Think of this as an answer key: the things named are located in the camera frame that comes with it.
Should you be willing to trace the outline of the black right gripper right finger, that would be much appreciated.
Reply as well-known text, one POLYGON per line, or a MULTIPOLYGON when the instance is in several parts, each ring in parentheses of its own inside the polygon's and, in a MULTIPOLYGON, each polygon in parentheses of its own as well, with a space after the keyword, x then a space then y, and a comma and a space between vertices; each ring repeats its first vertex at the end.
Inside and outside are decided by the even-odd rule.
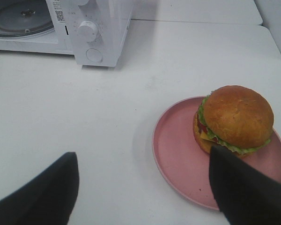
POLYGON ((281 225, 281 184, 223 147, 211 148, 209 183, 231 225, 281 225))

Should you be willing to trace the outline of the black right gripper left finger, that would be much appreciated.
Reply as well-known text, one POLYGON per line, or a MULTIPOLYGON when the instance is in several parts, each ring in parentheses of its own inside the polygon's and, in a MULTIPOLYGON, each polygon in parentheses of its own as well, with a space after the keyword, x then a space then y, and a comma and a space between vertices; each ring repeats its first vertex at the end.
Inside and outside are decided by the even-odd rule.
POLYGON ((67 152, 0 200, 0 225, 66 225, 79 192, 77 155, 67 152))

